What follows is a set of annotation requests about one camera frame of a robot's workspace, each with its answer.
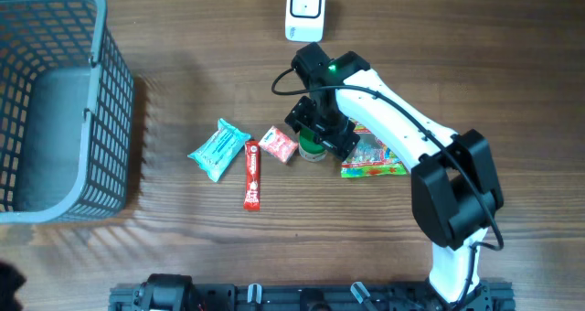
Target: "gummy candy package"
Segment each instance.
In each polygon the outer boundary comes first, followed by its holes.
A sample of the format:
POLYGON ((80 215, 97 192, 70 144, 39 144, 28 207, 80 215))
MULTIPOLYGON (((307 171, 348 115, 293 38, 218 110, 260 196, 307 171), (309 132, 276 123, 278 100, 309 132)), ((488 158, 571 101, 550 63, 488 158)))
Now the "gummy candy package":
POLYGON ((360 140, 356 148, 341 164, 341 177, 370 177, 378 175, 407 175, 408 171, 398 157, 365 126, 356 124, 354 132, 360 140))
POLYGON ((227 121, 219 119, 218 130, 189 157, 197 161, 212 181, 218 182, 231 160, 251 137, 227 121))

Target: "small red package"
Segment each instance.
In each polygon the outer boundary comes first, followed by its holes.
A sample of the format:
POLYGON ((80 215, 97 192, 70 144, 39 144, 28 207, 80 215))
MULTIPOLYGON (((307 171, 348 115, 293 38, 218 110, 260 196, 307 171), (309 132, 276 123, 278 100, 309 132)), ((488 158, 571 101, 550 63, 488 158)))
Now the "small red package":
POLYGON ((264 151, 276 156, 284 164, 289 161, 296 148, 299 147, 298 143, 274 126, 262 137, 259 145, 264 151))
POLYGON ((260 210, 260 149, 258 141, 248 141, 246 147, 245 210, 260 210))

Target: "gray plastic basket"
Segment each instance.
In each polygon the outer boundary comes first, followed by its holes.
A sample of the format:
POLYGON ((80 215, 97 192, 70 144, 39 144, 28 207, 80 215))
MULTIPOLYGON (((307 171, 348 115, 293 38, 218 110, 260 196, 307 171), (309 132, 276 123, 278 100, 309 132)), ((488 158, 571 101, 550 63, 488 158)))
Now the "gray plastic basket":
POLYGON ((122 209, 134 87, 106 0, 0 0, 0 97, 0 223, 122 209))

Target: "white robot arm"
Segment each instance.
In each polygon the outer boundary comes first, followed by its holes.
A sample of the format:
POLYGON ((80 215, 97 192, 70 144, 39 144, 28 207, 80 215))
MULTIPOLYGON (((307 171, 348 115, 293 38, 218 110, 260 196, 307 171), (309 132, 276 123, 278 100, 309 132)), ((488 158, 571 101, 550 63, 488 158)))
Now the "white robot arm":
MULTIPOLYGON (((373 69, 356 72, 345 79, 344 84, 366 87, 383 93, 414 116, 426 129, 433 132, 445 147, 452 143, 451 136, 456 134, 453 129, 435 123, 406 103, 382 81, 373 69)), ((425 137, 402 113, 379 98, 374 98, 362 91, 344 89, 337 90, 335 97, 339 110, 363 124, 387 145, 409 172, 419 164, 421 156, 434 155, 440 151, 439 147, 425 137)), ((476 231, 456 250, 449 246, 441 247, 435 243, 432 244, 432 270, 429 282, 446 302, 454 303, 460 299, 469 272, 470 247, 475 242, 481 241, 486 233, 487 229, 476 231)), ((476 257, 474 269, 477 269, 478 261, 479 257, 476 257)), ((477 271, 473 273, 470 291, 479 284, 477 271)))
POLYGON ((386 144, 411 173, 412 210, 432 240, 429 282, 446 304, 460 305, 479 284, 479 246, 499 250, 503 241, 493 216, 503 204, 485 139, 472 130, 459 135, 418 112, 394 93, 357 54, 329 59, 313 43, 297 52, 292 68, 272 85, 280 95, 310 93, 285 119, 295 132, 309 129, 314 142, 345 159, 356 146, 351 117, 386 144), (280 92, 278 80, 295 71, 306 90, 280 92), (447 167, 460 175, 450 180, 447 167), (495 228, 498 247, 481 242, 495 228))

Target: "plastic wrapper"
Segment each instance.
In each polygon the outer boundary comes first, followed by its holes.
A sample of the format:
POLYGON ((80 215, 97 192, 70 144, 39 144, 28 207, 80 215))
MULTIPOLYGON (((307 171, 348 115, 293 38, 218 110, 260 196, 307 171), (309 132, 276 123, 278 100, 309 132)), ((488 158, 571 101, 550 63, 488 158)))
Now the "plastic wrapper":
POLYGON ((289 162, 299 144, 285 133, 272 127, 259 142, 260 147, 269 154, 276 156, 282 163, 289 162))
POLYGON ((197 161, 212 181, 217 182, 249 139, 250 134, 243 133, 225 120, 219 119, 218 130, 189 157, 197 161))
POLYGON ((341 177, 371 177, 378 175, 407 175, 408 171, 398 157, 365 126, 356 123, 354 132, 360 140, 356 148, 341 164, 341 177))
POLYGON ((257 141, 246 142, 245 210, 260 210, 260 148, 257 141))

